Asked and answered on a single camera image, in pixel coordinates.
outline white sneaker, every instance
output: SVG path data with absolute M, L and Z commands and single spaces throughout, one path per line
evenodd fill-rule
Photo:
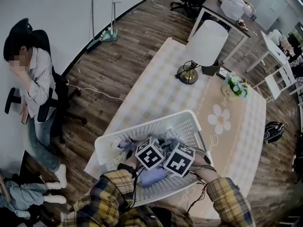
M 64 164 L 61 164 L 59 166 L 58 171 L 55 172 L 56 177 L 58 178 L 61 187 L 66 188 L 67 181 L 66 181 L 66 166 Z
M 60 195 L 48 195 L 44 196 L 44 202 L 64 204 L 66 203 L 66 198 Z
M 48 190 L 59 190 L 61 189 L 61 184 L 59 182 L 55 182 L 55 183 L 45 183 L 45 185 L 47 186 Z

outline chair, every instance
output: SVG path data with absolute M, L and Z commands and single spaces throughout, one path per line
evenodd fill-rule
M 15 33 L 15 32 L 32 34 L 34 38 L 33 46 L 46 50 L 51 56 L 51 49 L 50 49 L 47 33 L 44 30 L 33 30 L 31 25 L 28 23 L 28 18 L 24 18 L 23 20 L 19 21 L 16 25 L 14 25 L 10 33 Z M 60 142 L 64 144 L 63 131 L 62 131 L 63 118 L 66 116 L 73 119 L 79 119 L 83 124 L 87 123 L 87 119 L 82 116 L 67 112 L 67 109 L 70 108 L 70 102 L 73 99 L 73 97 L 75 95 L 77 96 L 81 95 L 80 90 L 75 89 L 74 91 L 72 91 L 71 94 L 68 95 L 68 86 L 67 86 L 68 80 L 65 77 L 57 74 L 54 71 L 54 68 L 52 68 L 52 75 L 56 83 L 55 91 L 58 95 L 58 100 L 52 99 L 53 90 L 50 88 L 47 101 L 39 108 L 37 120 L 39 122 L 46 121 L 49 108 L 56 107 L 57 108 L 56 116 L 51 127 L 51 137 L 59 136 Z M 14 96 L 15 90 L 16 89 L 13 87 L 9 92 L 9 96 L 7 98 L 6 106 L 5 106 L 5 113 L 7 114 L 9 113 L 11 103 L 17 103 L 17 104 L 21 103 L 21 98 L 18 96 Z
M 171 8 L 170 10 L 176 10 L 176 9 L 184 9 L 187 13 L 187 16 L 189 17 L 190 11 L 192 11 L 194 14 L 198 14 L 198 12 L 193 7 L 201 8 L 202 4 L 204 3 L 204 0 L 181 0 L 182 2 L 171 2 L 170 6 L 173 6 L 176 4 L 176 7 Z
M 282 77 L 281 77 L 281 79 L 276 81 L 274 78 L 274 75 L 278 72 L 281 74 Z M 281 83 L 282 81 L 284 81 L 285 87 L 280 89 L 278 84 Z M 266 98 L 266 103 L 269 103 L 269 102 L 272 102 L 273 100 L 276 100 L 279 97 L 279 95 L 281 94 L 281 92 L 283 92 L 285 89 L 287 89 L 288 87 L 290 87 L 291 85 L 296 83 L 296 79 L 294 78 L 294 75 L 290 68 L 289 63 L 286 63 L 284 66 L 282 66 L 281 68 L 276 70 L 274 73 L 265 77 L 265 79 L 263 81 L 261 81 L 260 83 L 258 83 L 257 85 L 255 85 L 253 87 L 253 88 L 257 88 L 258 92 L 261 95 L 262 95 L 262 93 L 258 86 L 261 85 L 263 82 L 267 83 L 268 89 L 270 90 L 270 92 L 272 94 L 272 96 Z

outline plaid shirt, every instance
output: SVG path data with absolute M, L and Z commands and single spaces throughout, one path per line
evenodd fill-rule
M 101 176 L 98 183 L 74 204 L 60 227 L 162 227 L 159 219 L 147 205 L 128 210 L 133 202 L 134 184 L 126 170 L 111 171 Z M 253 227 L 255 222 L 250 205 L 230 178 L 220 178 L 207 187 L 222 224 Z M 171 226 L 193 227 L 188 214 L 171 213 Z

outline white chair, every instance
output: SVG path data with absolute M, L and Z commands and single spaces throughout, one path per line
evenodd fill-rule
M 275 80 L 274 75 L 280 72 L 282 78 L 279 79 L 278 81 Z M 284 81 L 285 83 L 285 87 L 280 89 L 279 88 L 279 83 L 281 83 L 282 81 Z M 253 88 L 257 88 L 258 92 L 262 95 L 260 89 L 258 88 L 259 85 L 261 85 L 263 82 L 267 83 L 267 86 L 271 92 L 270 97 L 266 98 L 266 103 L 272 102 L 273 100 L 276 100 L 279 95 L 281 94 L 281 92 L 283 92 L 285 89 L 287 89 L 288 87 L 290 87 L 291 85 L 293 85 L 294 83 L 296 83 L 296 79 L 294 78 L 293 72 L 290 68 L 289 63 L 287 62 L 285 65 L 283 65 L 281 68 L 279 68 L 278 70 L 276 70 L 274 73 L 268 75 L 267 77 L 265 77 L 265 79 L 263 81 L 261 81 L 260 83 L 258 83 L 257 85 L 255 85 Z

